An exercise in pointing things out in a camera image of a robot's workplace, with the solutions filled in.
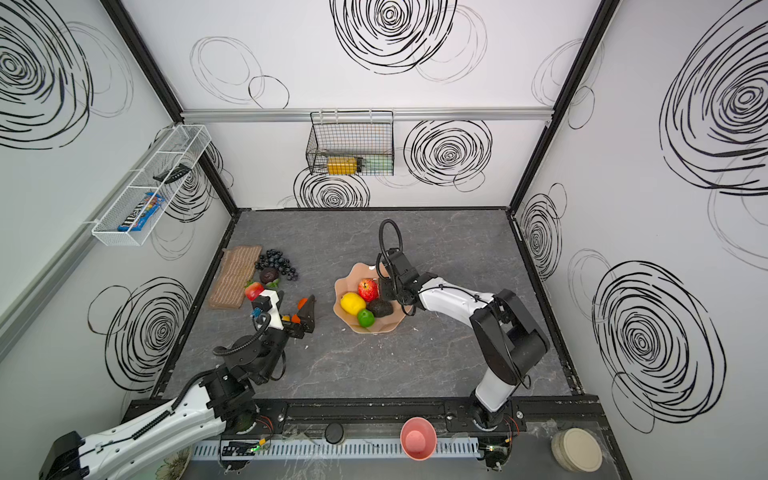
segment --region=white wire basket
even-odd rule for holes
[[[205,125],[174,126],[159,149],[136,170],[131,182],[96,222],[91,230],[94,237],[110,247],[143,245],[184,181],[197,166],[197,161],[209,143],[210,135]],[[170,182],[171,172],[180,164],[189,167],[190,171]],[[139,208],[145,197],[149,197],[150,201]],[[138,219],[146,216],[149,213],[147,208],[155,202],[157,209],[146,218],[143,225],[139,225]]]

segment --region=grapes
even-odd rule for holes
[[[293,282],[299,279],[299,273],[296,271],[296,267],[290,266],[290,260],[283,257],[283,252],[280,250],[270,248],[259,255],[259,259],[256,262],[256,269],[264,270],[269,267],[277,269],[277,271],[289,281]]]

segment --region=pink cup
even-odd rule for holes
[[[400,430],[400,444],[410,458],[426,460],[437,448],[435,427],[427,419],[413,417]]]

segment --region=lime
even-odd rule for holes
[[[376,319],[373,318],[373,312],[368,309],[360,310],[357,313],[357,322],[363,328],[368,328],[369,326],[373,325],[375,321]]]

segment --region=peach-colored bowl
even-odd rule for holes
[[[386,276],[386,270],[384,270],[383,266],[381,267],[381,271],[384,276]],[[400,308],[400,304],[395,300],[390,302],[395,312],[392,315],[377,318],[373,325],[368,328],[361,327],[357,321],[357,317],[354,315],[349,315],[341,307],[341,297],[344,296],[344,293],[357,293],[357,285],[360,283],[360,280],[364,278],[373,278],[377,280],[379,278],[379,274],[376,273],[376,267],[365,265],[364,263],[355,263],[355,266],[352,267],[352,271],[349,272],[349,275],[345,276],[344,278],[339,278],[336,281],[334,284],[334,288],[336,290],[336,303],[333,304],[333,312],[340,319],[344,320],[344,323],[349,325],[349,328],[357,333],[392,332],[395,327],[398,326],[400,322],[402,322],[402,319],[406,317]]]

